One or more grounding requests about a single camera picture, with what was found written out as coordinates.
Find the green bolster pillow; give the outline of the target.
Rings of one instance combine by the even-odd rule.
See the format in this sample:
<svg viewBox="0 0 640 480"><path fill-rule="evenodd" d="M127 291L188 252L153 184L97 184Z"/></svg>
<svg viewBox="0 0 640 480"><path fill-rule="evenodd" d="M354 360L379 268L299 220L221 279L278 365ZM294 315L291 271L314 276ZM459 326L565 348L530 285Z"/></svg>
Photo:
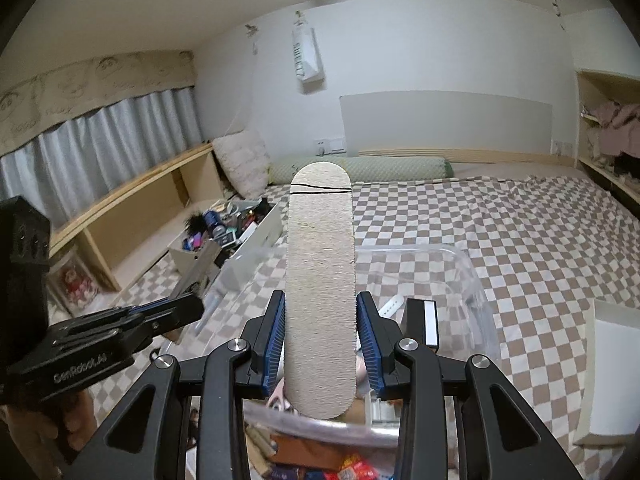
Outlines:
<svg viewBox="0 0 640 480"><path fill-rule="evenodd" d="M269 166L268 182L276 185L290 184L299 170L315 162L332 162L342 167L352 182L431 181L454 176L450 162L443 157L334 155L279 159Z"/></svg>

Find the hanging white plastic bag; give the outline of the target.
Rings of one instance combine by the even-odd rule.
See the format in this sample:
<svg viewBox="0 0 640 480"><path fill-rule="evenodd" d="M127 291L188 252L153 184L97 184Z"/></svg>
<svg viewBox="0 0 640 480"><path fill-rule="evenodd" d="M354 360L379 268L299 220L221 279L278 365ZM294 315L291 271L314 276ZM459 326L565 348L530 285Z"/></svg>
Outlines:
<svg viewBox="0 0 640 480"><path fill-rule="evenodd" d="M293 56L295 75L301 84L311 84L324 78L314 29L304 18L299 18L293 27Z"/></svg>

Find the wardrobe shelf with clothes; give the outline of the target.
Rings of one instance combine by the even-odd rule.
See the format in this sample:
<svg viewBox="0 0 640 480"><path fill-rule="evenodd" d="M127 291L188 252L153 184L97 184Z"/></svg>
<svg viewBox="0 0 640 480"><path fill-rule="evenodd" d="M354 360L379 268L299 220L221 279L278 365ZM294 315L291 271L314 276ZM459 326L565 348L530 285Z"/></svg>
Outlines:
<svg viewBox="0 0 640 480"><path fill-rule="evenodd" d="M576 159L620 200L639 201L639 78L578 70Z"/></svg>

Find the white cardboard box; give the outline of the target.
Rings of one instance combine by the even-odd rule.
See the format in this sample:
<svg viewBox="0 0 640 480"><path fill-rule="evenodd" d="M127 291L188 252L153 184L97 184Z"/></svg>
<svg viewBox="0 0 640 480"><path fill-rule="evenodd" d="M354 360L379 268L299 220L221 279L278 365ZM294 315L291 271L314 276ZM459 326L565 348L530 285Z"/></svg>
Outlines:
<svg viewBox="0 0 640 480"><path fill-rule="evenodd" d="M585 314L587 369L574 443L627 443L639 427L639 311L593 300Z"/></svg>

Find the black and white box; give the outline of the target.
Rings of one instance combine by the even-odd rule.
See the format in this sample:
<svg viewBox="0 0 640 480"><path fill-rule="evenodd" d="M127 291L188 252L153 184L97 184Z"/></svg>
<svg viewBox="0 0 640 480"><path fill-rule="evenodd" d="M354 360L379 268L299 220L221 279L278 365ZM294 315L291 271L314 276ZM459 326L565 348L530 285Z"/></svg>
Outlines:
<svg viewBox="0 0 640 480"><path fill-rule="evenodd" d="M437 304L435 300L408 298L401 320L401 329L408 338L439 350Z"/></svg>

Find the wooden bedside shelf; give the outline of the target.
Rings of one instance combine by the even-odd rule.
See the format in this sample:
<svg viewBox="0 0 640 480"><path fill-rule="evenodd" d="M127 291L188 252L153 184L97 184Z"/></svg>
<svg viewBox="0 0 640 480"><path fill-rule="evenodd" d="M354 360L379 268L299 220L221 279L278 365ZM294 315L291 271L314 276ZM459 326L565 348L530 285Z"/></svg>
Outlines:
<svg viewBox="0 0 640 480"><path fill-rule="evenodd" d="M168 251L186 220L224 197L213 145L203 143L140 174L62 226L50 254L75 243L106 279L123 292Z"/></svg>

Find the dolls in display box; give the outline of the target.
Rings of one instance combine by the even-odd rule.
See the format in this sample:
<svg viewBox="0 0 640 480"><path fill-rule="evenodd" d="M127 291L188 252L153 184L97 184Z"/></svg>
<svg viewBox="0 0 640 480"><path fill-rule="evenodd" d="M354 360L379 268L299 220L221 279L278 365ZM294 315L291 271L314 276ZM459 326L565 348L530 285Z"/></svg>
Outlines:
<svg viewBox="0 0 640 480"><path fill-rule="evenodd" d="M100 292L98 282L75 248L55 260L48 285L53 297L73 316L83 314Z"/></svg>

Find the beige oblong wooden board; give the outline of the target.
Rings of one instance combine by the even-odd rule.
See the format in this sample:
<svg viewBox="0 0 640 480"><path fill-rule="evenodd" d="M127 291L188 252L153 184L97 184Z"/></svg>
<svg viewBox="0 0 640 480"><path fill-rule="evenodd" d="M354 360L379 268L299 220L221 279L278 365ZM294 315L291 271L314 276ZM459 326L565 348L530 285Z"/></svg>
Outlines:
<svg viewBox="0 0 640 480"><path fill-rule="evenodd" d="M304 416L341 416L356 392L355 240L352 182L333 162L291 182L285 303L285 395Z"/></svg>

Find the wall power socket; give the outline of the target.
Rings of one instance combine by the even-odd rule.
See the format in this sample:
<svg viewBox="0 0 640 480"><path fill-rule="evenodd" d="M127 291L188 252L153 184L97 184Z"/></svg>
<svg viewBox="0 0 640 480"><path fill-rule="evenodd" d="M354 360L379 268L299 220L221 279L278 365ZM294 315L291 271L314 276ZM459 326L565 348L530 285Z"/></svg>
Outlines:
<svg viewBox="0 0 640 480"><path fill-rule="evenodd" d="M344 154L346 152L345 139L317 139L314 140L314 149L317 156Z"/></svg>

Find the grey window curtain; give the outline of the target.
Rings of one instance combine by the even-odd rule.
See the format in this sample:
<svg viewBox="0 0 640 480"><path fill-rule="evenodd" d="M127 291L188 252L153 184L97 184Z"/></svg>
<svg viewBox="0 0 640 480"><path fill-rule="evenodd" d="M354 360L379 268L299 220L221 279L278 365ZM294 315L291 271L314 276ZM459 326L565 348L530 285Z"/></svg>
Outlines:
<svg viewBox="0 0 640 480"><path fill-rule="evenodd" d="M26 198L58 229L204 140L191 87L122 100L3 155L1 197Z"/></svg>

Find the clear plastic storage bin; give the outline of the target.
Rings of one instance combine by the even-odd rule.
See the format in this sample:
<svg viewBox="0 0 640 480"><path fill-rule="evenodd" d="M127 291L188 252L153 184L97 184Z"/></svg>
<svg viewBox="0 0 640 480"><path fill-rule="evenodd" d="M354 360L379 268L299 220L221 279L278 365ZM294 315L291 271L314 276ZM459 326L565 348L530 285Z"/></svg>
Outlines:
<svg viewBox="0 0 640 480"><path fill-rule="evenodd" d="M263 249L252 277L239 289L221 279L207 292L205 314L190 328L180 348L185 358L200 356L239 336L244 324L261 315L271 293L286 279L286 249ZM444 245L360 247L356 251L356 289L370 292L386 318L400 321L408 298L435 300L439 354L464 361L475 353L500 359L497 330L485 291L469 256ZM243 406L244 419L278 434L326 443L393 448L399 420L390 422L320 422L281 412L253 401Z"/></svg>

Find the red snack packet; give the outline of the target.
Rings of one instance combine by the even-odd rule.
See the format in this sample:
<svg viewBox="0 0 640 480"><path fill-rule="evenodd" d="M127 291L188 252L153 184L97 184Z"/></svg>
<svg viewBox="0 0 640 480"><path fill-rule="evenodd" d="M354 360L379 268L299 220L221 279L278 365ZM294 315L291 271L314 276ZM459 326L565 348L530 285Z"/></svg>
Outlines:
<svg viewBox="0 0 640 480"><path fill-rule="evenodd" d="M324 472L326 480L378 480L378 472L361 455L350 454L337 472Z"/></svg>

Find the white headboard panel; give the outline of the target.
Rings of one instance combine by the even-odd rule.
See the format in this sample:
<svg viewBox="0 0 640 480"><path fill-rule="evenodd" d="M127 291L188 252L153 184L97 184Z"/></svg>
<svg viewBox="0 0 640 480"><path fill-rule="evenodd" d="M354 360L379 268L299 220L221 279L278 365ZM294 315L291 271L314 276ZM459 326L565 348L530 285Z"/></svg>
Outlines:
<svg viewBox="0 0 640 480"><path fill-rule="evenodd" d="M547 154L552 106L457 91L383 91L340 97L347 151L460 148Z"/></svg>

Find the white fluffy pillow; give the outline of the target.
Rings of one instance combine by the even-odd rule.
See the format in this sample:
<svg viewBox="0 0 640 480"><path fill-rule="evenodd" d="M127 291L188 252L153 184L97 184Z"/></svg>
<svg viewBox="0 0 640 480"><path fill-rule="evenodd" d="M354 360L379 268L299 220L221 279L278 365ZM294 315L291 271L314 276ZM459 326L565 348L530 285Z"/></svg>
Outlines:
<svg viewBox="0 0 640 480"><path fill-rule="evenodd" d="M268 186L270 158L262 137L253 130L220 136L212 141L214 153L235 191L257 200Z"/></svg>

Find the brown leather case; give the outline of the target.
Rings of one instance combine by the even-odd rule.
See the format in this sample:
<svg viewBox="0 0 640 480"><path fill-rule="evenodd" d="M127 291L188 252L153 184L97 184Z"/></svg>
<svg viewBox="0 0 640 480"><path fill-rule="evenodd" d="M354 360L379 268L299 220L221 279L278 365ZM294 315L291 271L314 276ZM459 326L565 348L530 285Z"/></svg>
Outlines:
<svg viewBox="0 0 640 480"><path fill-rule="evenodd" d="M271 456L271 460L279 465L338 471L347 456L354 452L349 446L285 434L273 434L271 439L277 445L277 451Z"/></svg>

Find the white box of clutter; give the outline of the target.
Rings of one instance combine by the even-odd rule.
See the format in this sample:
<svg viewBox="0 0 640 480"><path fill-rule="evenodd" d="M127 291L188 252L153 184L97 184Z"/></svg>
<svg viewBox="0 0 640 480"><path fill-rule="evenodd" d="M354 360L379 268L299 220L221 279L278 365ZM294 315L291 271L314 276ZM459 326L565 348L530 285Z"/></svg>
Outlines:
<svg viewBox="0 0 640 480"><path fill-rule="evenodd" d="M254 274L258 255L276 244L282 232L281 209L265 197L218 200L186 217L168 252L180 275L186 275L205 248L213 245L218 278L225 288L239 290Z"/></svg>

